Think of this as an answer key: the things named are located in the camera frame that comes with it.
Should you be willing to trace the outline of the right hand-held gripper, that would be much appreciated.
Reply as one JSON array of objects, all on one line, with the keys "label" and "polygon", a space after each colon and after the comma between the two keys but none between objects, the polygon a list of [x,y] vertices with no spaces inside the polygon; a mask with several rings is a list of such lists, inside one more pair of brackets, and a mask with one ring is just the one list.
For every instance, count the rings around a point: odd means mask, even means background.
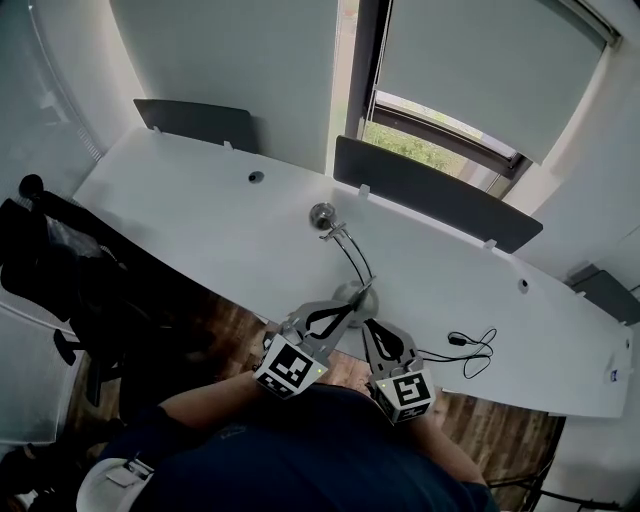
[{"label": "right hand-held gripper", "polygon": [[371,396],[386,418],[398,424],[426,414],[435,402],[435,387],[411,335],[373,318],[364,321],[362,335],[372,369]]}]

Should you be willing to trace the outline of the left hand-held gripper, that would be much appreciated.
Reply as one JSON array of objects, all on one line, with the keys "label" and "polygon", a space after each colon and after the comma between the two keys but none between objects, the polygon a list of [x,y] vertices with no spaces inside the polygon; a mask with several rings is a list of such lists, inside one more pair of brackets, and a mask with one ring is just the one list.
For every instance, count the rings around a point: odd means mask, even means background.
[{"label": "left hand-held gripper", "polygon": [[300,395],[328,372],[347,328],[372,317],[372,287],[338,287],[330,300],[301,305],[266,336],[253,379],[282,400]]}]

